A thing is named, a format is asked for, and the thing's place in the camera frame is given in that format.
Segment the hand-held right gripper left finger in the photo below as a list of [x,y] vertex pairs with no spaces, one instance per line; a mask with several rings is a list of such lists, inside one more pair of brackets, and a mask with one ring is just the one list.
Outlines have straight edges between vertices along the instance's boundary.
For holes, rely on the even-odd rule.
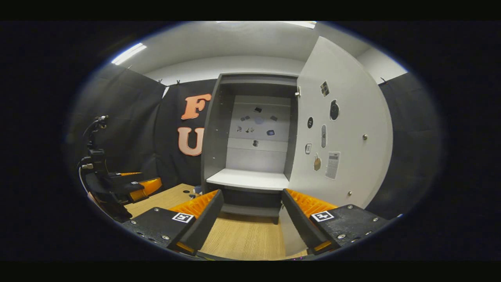
[[160,248],[194,256],[204,245],[223,204],[223,192],[215,190],[170,209],[154,207],[121,226]]

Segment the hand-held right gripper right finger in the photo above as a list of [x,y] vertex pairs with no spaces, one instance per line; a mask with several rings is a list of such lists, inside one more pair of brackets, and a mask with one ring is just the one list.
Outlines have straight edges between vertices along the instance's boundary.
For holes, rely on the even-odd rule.
[[292,189],[283,189],[281,197],[312,255],[353,245],[392,222],[354,204],[336,206]]

